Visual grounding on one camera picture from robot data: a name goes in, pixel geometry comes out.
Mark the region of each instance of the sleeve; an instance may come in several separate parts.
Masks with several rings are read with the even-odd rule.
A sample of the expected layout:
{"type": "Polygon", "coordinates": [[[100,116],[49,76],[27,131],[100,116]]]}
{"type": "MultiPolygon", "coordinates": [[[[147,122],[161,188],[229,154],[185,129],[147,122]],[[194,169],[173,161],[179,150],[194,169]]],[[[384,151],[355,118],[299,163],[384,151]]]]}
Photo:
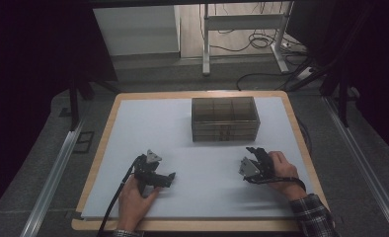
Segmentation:
{"type": "Polygon", "coordinates": [[[340,237],[334,229],[334,220],[330,211],[321,203],[317,195],[308,195],[291,201],[290,207],[305,236],[340,237]]]}

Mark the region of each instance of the table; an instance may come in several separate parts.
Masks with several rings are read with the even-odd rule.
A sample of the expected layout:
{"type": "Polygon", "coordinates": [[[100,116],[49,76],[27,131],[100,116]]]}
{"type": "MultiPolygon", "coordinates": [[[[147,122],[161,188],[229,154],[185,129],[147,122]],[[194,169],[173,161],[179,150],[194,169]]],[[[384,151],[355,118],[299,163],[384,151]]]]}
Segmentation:
{"type": "MultiPolygon", "coordinates": [[[[308,176],[311,180],[314,193],[317,194],[322,203],[325,206],[327,201],[324,193],[321,189],[318,177],[316,175],[314,166],[312,164],[310,155],[306,148],[304,139],[300,132],[299,125],[295,118],[289,99],[284,92],[280,91],[261,91],[261,92],[167,92],[167,93],[135,93],[135,94],[119,94],[116,97],[115,103],[112,107],[108,122],[106,124],[104,133],[102,135],[99,148],[97,150],[92,168],[89,172],[89,176],[86,185],[83,189],[83,193],[78,202],[76,211],[82,212],[86,199],[92,189],[94,181],[96,180],[100,164],[103,160],[104,153],[107,148],[109,137],[112,133],[112,128],[117,116],[117,109],[122,100],[147,100],[147,99],[189,99],[194,97],[213,98],[213,97],[280,97],[282,99],[286,114],[290,121],[294,136],[298,143],[300,154],[302,156],[304,165],[306,167],[308,176]]],[[[97,230],[100,227],[101,220],[81,220],[73,219],[72,227],[75,230],[97,230]]],[[[106,224],[106,230],[113,230],[116,228],[116,221],[111,220],[106,224]]],[[[298,231],[296,221],[294,220],[281,220],[281,219],[248,219],[248,220],[202,220],[202,219],[190,219],[190,220],[143,220],[137,227],[142,231],[298,231]]]]}

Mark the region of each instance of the dark background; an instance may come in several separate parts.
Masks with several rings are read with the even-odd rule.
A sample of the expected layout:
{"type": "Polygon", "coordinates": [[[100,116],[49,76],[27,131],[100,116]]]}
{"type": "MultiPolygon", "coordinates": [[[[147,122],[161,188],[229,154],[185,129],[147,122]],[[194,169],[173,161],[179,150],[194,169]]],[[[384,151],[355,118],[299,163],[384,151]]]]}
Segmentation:
{"type": "MultiPolygon", "coordinates": [[[[305,35],[296,36],[293,29],[290,34],[325,52],[319,57],[324,64],[355,16],[351,1],[321,2],[302,6],[308,12],[295,12],[303,20],[292,23],[299,23],[295,28],[305,35]]],[[[389,1],[376,4],[346,66],[350,84],[360,93],[358,108],[389,144],[389,1]]],[[[90,7],[0,2],[0,197],[44,126],[53,96],[68,89],[72,79],[91,81],[86,73],[116,80],[90,7]]]]}
{"type": "Polygon", "coordinates": [[[0,2],[0,197],[50,113],[52,98],[85,75],[116,80],[88,6],[0,2]]]}

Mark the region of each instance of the metal stand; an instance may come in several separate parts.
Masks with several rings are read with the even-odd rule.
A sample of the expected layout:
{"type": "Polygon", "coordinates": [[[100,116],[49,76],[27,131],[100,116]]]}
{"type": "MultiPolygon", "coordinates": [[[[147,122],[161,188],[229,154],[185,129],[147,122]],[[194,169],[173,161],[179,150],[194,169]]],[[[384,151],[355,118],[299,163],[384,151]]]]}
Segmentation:
{"type": "Polygon", "coordinates": [[[208,76],[210,74],[209,31],[255,29],[278,29],[275,43],[272,44],[272,52],[281,73],[287,73],[289,70],[283,60],[283,57],[281,56],[280,46],[287,27],[292,6],[293,2],[289,2],[286,11],[283,14],[209,16],[208,5],[204,4],[203,75],[208,76]]]}

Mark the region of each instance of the cable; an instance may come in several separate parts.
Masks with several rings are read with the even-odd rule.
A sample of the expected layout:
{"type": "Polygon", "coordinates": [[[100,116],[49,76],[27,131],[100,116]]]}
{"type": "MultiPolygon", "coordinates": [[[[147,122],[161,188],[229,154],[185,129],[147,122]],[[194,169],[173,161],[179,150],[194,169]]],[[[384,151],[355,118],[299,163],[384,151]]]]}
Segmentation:
{"type": "Polygon", "coordinates": [[[129,176],[132,173],[133,167],[135,166],[136,161],[138,160],[139,157],[137,157],[130,168],[127,170],[126,175],[124,176],[123,180],[121,180],[120,185],[118,186],[117,192],[115,193],[114,197],[112,198],[111,203],[109,204],[108,209],[106,210],[105,217],[103,218],[102,224],[100,225],[99,232],[97,233],[97,237],[102,237],[103,231],[105,229],[106,222],[108,221],[109,215],[111,214],[112,208],[115,205],[115,202],[120,195],[121,189],[123,188],[124,184],[126,183],[127,179],[129,179],[129,176]]]}
{"type": "Polygon", "coordinates": [[[258,2],[257,4],[256,4],[256,7],[254,7],[253,8],[253,11],[251,11],[251,14],[253,14],[254,13],[254,10],[256,10],[256,8],[259,6],[259,4],[261,4],[260,2],[258,2]]]}
{"type": "Polygon", "coordinates": [[[280,2],[280,9],[278,9],[278,12],[281,13],[281,7],[283,6],[283,2],[280,2]]]}
{"type": "Polygon", "coordinates": [[[299,124],[299,129],[302,132],[302,136],[305,139],[305,144],[306,147],[308,148],[308,152],[311,155],[312,154],[312,141],[311,141],[311,136],[309,135],[308,127],[303,123],[298,116],[295,116],[296,120],[298,121],[299,124]]]}
{"type": "Polygon", "coordinates": [[[298,75],[297,73],[298,72],[302,72],[306,67],[308,67],[308,65],[310,65],[313,61],[313,58],[307,56],[306,59],[296,68],[296,70],[291,73],[291,75],[289,76],[289,78],[287,78],[287,80],[281,84],[280,86],[276,87],[275,90],[281,90],[281,91],[286,91],[286,86],[287,84],[293,80],[294,78],[296,78],[296,76],[298,75]]]}
{"type": "Polygon", "coordinates": [[[262,9],[260,9],[260,14],[263,14],[265,12],[266,2],[264,2],[264,3],[262,2],[260,4],[263,4],[262,9]]]}
{"type": "Polygon", "coordinates": [[[249,77],[249,76],[286,76],[286,75],[289,75],[289,74],[292,74],[292,73],[293,73],[293,72],[285,73],[285,74],[271,74],[271,73],[261,73],[261,72],[259,72],[259,73],[250,73],[250,74],[246,74],[246,75],[240,77],[240,78],[237,80],[237,82],[235,83],[235,85],[236,85],[238,91],[241,91],[241,88],[240,88],[240,86],[239,86],[239,83],[240,83],[243,79],[245,79],[246,77],[249,77]]]}
{"type": "Polygon", "coordinates": [[[289,63],[290,65],[298,66],[298,65],[302,64],[302,62],[301,62],[301,63],[293,63],[292,61],[289,60],[289,57],[290,57],[290,56],[308,56],[308,55],[301,55],[301,54],[295,55],[295,54],[290,54],[290,55],[286,55],[286,56],[284,57],[284,60],[285,60],[287,63],[289,63]]]}
{"type": "Polygon", "coordinates": [[[223,10],[226,12],[226,15],[229,15],[229,13],[226,11],[226,9],[225,9],[225,4],[222,4],[222,8],[223,8],[223,10]]]}
{"type": "MultiPolygon", "coordinates": [[[[203,28],[202,28],[202,23],[201,23],[201,10],[200,10],[200,7],[201,5],[199,4],[198,5],[198,19],[199,19],[199,23],[200,23],[200,33],[201,33],[201,37],[204,39],[204,34],[203,34],[203,28]]],[[[277,31],[274,32],[274,35],[272,37],[269,37],[267,36],[266,34],[260,34],[260,33],[256,33],[257,30],[254,30],[252,34],[249,35],[249,42],[246,46],[240,48],[240,49],[231,49],[231,48],[226,48],[226,47],[223,47],[223,46],[218,46],[218,45],[210,45],[209,47],[215,47],[215,48],[220,48],[220,49],[223,49],[223,50],[227,50],[227,51],[233,51],[233,52],[238,52],[238,51],[243,51],[245,50],[247,47],[249,47],[250,45],[254,48],[257,48],[257,49],[260,49],[260,48],[265,48],[265,47],[268,47],[270,46],[272,43],[274,43],[274,39],[275,39],[275,35],[277,34],[277,31]],[[258,45],[255,43],[255,41],[263,41],[265,42],[266,44],[265,45],[258,45]]],[[[230,30],[228,32],[220,32],[218,31],[220,34],[229,34],[231,32],[234,32],[234,30],[230,30]]]]}
{"type": "Polygon", "coordinates": [[[248,182],[255,184],[255,185],[264,185],[264,184],[277,183],[277,182],[294,182],[294,183],[298,184],[306,192],[305,184],[301,180],[299,180],[298,178],[295,178],[295,177],[275,176],[274,178],[271,178],[269,180],[255,181],[253,179],[250,179],[250,181],[248,181],[248,182]]]}
{"type": "Polygon", "coordinates": [[[272,12],[272,7],[274,6],[274,2],[272,2],[272,6],[271,6],[271,12],[272,12]]]}
{"type": "Polygon", "coordinates": [[[284,40],[286,40],[287,42],[290,42],[290,43],[293,43],[293,44],[303,45],[303,43],[300,43],[300,42],[295,42],[295,41],[292,41],[292,40],[286,39],[285,37],[283,37],[283,39],[284,39],[284,40]]]}

